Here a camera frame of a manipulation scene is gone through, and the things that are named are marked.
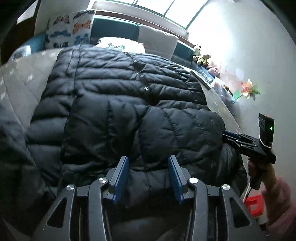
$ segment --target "pink fuzzy sweater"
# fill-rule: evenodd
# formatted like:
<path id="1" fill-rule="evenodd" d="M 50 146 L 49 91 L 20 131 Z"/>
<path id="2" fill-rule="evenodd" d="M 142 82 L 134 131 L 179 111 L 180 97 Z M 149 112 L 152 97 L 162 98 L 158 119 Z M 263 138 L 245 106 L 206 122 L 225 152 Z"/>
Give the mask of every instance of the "pink fuzzy sweater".
<path id="1" fill-rule="evenodd" d="M 278 177 L 272 189 L 263 191 L 262 196 L 268 218 L 267 229 L 272 236 L 284 236 L 296 218 L 296 203 L 291 200 L 289 185 Z"/>

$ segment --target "red stool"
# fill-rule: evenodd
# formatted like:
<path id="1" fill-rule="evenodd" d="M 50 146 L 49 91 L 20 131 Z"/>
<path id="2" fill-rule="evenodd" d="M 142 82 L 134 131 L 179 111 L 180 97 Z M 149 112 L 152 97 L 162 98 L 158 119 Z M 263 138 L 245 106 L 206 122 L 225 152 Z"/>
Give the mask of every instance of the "red stool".
<path id="1" fill-rule="evenodd" d="M 254 218 L 257 218 L 263 214 L 264 211 L 264 201 L 262 195 L 257 195 L 253 197 L 248 197 L 244 203 Z M 256 209 L 251 211 L 251 206 L 256 205 Z"/>

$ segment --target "silver pivot bolt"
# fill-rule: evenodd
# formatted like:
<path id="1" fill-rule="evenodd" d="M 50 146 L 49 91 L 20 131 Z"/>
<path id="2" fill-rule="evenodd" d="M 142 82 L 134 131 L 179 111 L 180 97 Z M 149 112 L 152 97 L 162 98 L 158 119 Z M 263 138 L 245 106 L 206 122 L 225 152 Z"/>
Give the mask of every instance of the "silver pivot bolt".
<path id="1" fill-rule="evenodd" d="M 229 189 L 230 189 L 230 186 L 229 186 L 228 184 L 223 184 L 223 185 L 222 185 L 222 188 L 223 188 L 224 190 L 229 190 Z"/>
<path id="2" fill-rule="evenodd" d="M 70 185 L 68 185 L 68 186 L 66 187 L 66 189 L 67 189 L 68 191 L 72 191 L 74 188 L 75 188 L 75 187 L 74 187 L 73 184 L 70 184 Z"/>
<path id="3" fill-rule="evenodd" d="M 198 179 L 195 178 L 195 177 L 191 177 L 191 178 L 189 178 L 189 181 L 190 181 L 191 183 L 197 183 L 197 182 L 198 182 Z"/>
<path id="4" fill-rule="evenodd" d="M 105 183 L 107 181 L 107 178 L 105 178 L 105 177 L 101 177 L 100 179 L 99 179 L 99 182 L 100 183 Z"/>

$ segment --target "pillow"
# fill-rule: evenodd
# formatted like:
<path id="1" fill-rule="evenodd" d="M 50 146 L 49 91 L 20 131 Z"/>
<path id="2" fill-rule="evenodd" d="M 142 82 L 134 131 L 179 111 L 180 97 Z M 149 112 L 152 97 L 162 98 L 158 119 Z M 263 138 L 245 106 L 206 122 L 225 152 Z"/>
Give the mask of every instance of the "pillow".
<path id="1" fill-rule="evenodd" d="M 44 48 L 88 44 L 95 14 L 96 9 L 90 9 L 50 18 L 47 23 Z"/>
<path id="2" fill-rule="evenodd" d="M 103 37 L 99 39 L 95 47 L 113 48 L 130 53 L 145 53 L 143 44 L 125 38 Z"/>
<path id="3" fill-rule="evenodd" d="M 146 53 L 156 54 L 171 60 L 177 46 L 178 37 L 141 25 L 137 41 L 144 44 Z"/>

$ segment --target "stuffed animal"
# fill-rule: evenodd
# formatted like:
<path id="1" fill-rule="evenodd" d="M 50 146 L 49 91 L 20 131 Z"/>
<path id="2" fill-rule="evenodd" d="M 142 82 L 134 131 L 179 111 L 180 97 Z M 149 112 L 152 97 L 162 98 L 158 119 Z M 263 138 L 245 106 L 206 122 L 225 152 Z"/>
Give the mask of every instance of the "stuffed animal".
<path id="1" fill-rule="evenodd" d="M 203 65 L 205 68 L 209 65 L 209 63 L 208 63 L 208 59 L 211 57 L 211 55 L 209 55 L 209 54 L 204 54 L 202 57 L 200 57 L 199 59 L 198 59 L 198 61 L 196 62 L 198 65 Z"/>
<path id="2" fill-rule="evenodd" d="M 200 56 L 201 45 L 195 45 L 193 49 L 194 49 L 194 55 L 192 59 L 194 62 L 197 62 L 197 58 L 198 56 Z"/>
<path id="3" fill-rule="evenodd" d="M 208 66 L 208 73 L 210 73 L 212 76 L 216 76 L 217 78 L 220 78 L 220 73 L 218 72 L 218 69 L 216 67 Z"/>

